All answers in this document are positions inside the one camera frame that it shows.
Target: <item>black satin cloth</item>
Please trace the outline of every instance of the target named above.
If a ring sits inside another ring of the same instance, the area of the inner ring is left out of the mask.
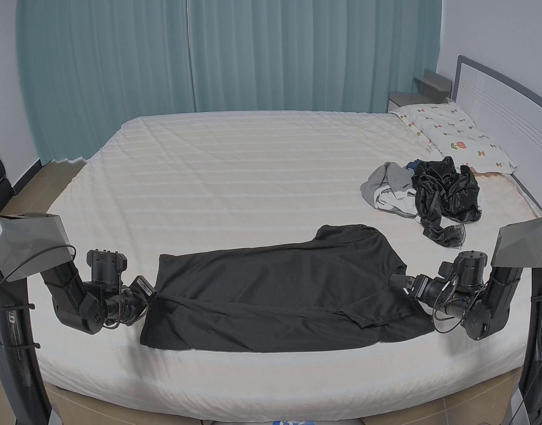
[[[293,352],[400,342],[434,330],[404,291],[406,265],[366,225],[312,241],[161,255],[140,343],[164,350]]]
[[[458,173],[450,156],[442,161],[423,161],[415,167],[412,181],[423,235],[444,247],[461,246],[466,238],[464,225],[442,228],[440,223],[442,216],[456,222],[480,219],[479,186],[470,168],[460,166]]]

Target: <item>tiled floor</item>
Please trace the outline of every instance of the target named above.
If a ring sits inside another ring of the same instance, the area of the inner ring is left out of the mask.
[[[2,214],[45,213],[83,165],[78,161],[43,167]],[[362,421],[365,425],[499,425],[519,377],[520,369],[513,370],[453,395]],[[136,411],[52,385],[47,385],[47,392],[65,425],[200,425],[195,419]],[[12,424],[12,411],[0,384],[0,425]]]

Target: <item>bed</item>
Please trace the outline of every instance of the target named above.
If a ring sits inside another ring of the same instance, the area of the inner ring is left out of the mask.
[[[507,124],[503,108],[518,115],[522,107],[514,107],[519,104],[513,96],[505,100],[501,88],[486,88],[479,74],[493,84],[490,70],[467,62],[459,60],[453,97],[471,116],[479,108],[476,123],[487,118],[484,130],[502,137],[498,141],[512,159],[525,165],[509,152],[508,134],[500,128]],[[515,91],[522,102],[529,99]],[[486,116],[482,96],[494,96],[502,112]],[[352,223],[378,228],[411,275],[434,276],[458,250],[423,237],[414,219],[371,208],[359,187],[387,160],[404,165],[439,157],[390,114],[143,117],[125,123],[89,159],[49,212],[61,216],[80,254],[96,248],[123,252],[126,281],[141,274],[154,283],[160,253],[302,242],[323,224]],[[542,185],[529,180],[524,168],[517,179],[479,174],[477,180],[483,217],[466,226],[462,249],[491,255],[499,227],[542,212],[542,201],[541,207],[533,202],[542,197]],[[76,264],[83,280],[90,280],[84,257]],[[33,333],[46,381],[126,407],[215,421],[359,418],[457,392],[522,365],[530,314],[530,276],[523,274],[507,326],[480,342],[458,328],[344,351],[163,351],[140,346],[142,322],[95,336],[62,326],[38,276],[29,278],[29,294],[37,305]]]

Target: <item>baseboard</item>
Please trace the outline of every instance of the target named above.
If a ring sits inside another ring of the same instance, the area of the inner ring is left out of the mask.
[[[18,195],[21,192],[29,181],[41,170],[43,166],[41,165],[41,159],[37,159],[37,162],[32,165],[26,173],[18,179],[18,181],[13,185],[13,192],[15,195]]]

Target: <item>white pillow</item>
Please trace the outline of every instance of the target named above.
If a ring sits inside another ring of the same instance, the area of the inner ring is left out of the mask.
[[[391,113],[426,138],[442,156],[451,156],[456,166],[466,165],[480,174],[512,174],[516,167],[456,103],[405,105]]]

